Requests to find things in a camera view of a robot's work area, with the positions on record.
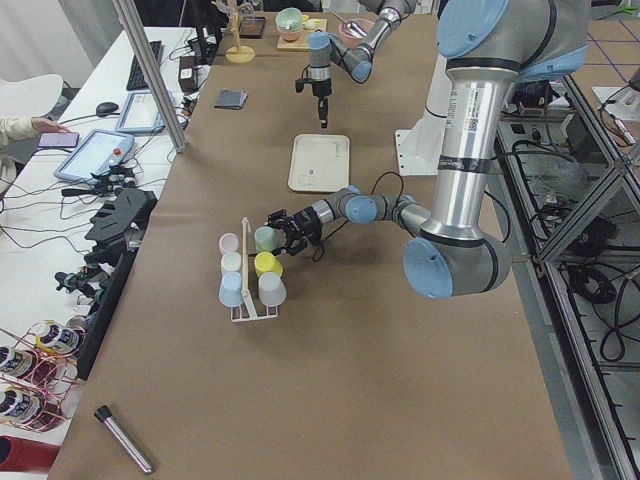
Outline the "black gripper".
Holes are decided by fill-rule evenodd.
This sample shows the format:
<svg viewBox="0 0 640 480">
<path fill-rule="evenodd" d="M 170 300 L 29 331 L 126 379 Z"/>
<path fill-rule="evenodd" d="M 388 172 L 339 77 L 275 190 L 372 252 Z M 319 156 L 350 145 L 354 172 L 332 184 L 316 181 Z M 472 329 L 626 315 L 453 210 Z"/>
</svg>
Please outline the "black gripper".
<svg viewBox="0 0 640 480">
<path fill-rule="evenodd" d="M 267 226 L 280 231 L 295 231 L 296 238 L 286 239 L 272 253 L 275 256 L 288 254 L 295 256 L 304 251 L 308 244 L 319 246 L 322 239 L 322 222 L 314 208 L 305 208 L 292 217 L 279 217 L 267 220 Z"/>
<path fill-rule="evenodd" d="M 322 128 L 328 127 L 328 98 L 332 94 L 332 80 L 330 78 L 324 80 L 312 81 L 313 95 L 318 99 L 318 117 Z"/>
</svg>

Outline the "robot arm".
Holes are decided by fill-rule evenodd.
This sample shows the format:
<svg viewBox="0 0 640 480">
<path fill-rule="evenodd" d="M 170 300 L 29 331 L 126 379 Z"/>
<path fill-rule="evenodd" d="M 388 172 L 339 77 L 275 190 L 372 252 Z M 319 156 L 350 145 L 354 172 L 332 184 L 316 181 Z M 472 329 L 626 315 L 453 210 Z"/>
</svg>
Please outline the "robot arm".
<svg viewBox="0 0 640 480">
<path fill-rule="evenodd" d="M 322 242 L 325 225 L 389 220 L 411 234 L 403 268 L 415 292 L 449 298 L 489 291 L 509 271 L 505 246 L 478 220 L 503 103 L 517 83 L 578 70 L 586 57 L 587 1 L 448 1 L 436 44 L 452 90 L 430 208 L 407 195 L 366 195 L 342 188 L 295 213 L 272 213 L 270 227 L 295 255 Z"/>
<path fill-rule="evenodd" d="M 359 1 L 378 17 L 366 36 L 354 48 L 347 47 L 338 35 L 317 31 L 308 39 L 309 62 L 301 77 L 295 81 L 295 90 L 301 93 L 310 85 L 318 100 L 318 117 L 322 128 L 328 127 L 329 96 L 332 93 L 331 64 L 343 69 L 358 84 L 366 82 L 371 74 L 377 48 L 396 30 L 403 20 L 412 15 L 417 2 L 410 0 Z"/>
</svg>

